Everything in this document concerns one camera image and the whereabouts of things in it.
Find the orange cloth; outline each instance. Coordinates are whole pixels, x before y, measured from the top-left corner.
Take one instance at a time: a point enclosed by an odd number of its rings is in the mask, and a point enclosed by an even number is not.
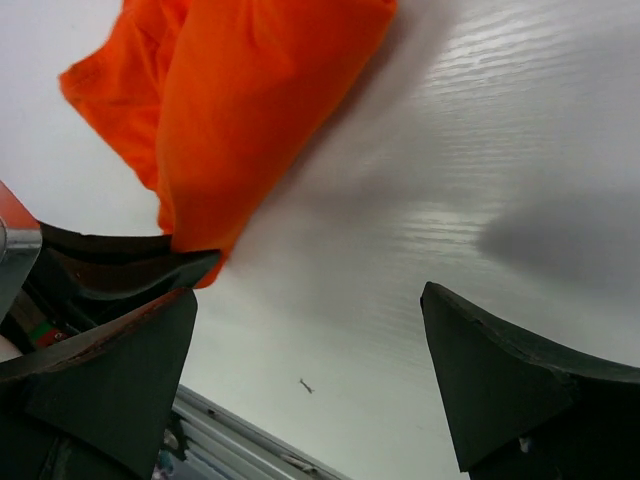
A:
[[[62,74],[61,89],[157,193],[174,250],[227,258],[376,51],[395,7],[124,0],[106,44]]]

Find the cloth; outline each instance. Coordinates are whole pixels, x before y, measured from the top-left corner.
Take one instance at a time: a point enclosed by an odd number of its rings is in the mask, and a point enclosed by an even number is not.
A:
[[[172,248],[220,249],[226,259],[376,51],[395,8],[124,0],[106,44],[60,76],[61,90],[156,192]]]

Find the white tabletop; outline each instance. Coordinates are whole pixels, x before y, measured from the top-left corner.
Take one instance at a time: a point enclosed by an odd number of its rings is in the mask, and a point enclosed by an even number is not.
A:
[[[357,101],[198,294],[182,378],[357,480],[460,478],[418,304],[428,280],[640,365],[640,4],[460,0],[425,73],[445,3],[401,2]],[[153,234],[153,195],[57,93],[118,6],[2,3],[0,165],[45,221]]]

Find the table surface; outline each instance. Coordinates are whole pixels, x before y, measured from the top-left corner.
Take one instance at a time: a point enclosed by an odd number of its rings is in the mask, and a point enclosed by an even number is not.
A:
[[[0,166],[44,221],[154,234],[153,195],[57,91],[119,5],[2,2]],[[459,0],[427,71],[452,5],[401,2],[355,98],[198,294],[183,383],[354,479],[460,478],[428,280],[640,365],[640,4]]]

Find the small dark debris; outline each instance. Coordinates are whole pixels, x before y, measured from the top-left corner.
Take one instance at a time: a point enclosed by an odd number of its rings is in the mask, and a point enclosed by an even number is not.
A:
[[[315,392],[315,390],[313,388],[311,388],[309,385],[307,385],[307,383],[304,381],[304,379],[300,379],[300,385],[302,385],[304,388],[307,389],[307,392],[309,392],[309,395],[313,394],[313,392]]]

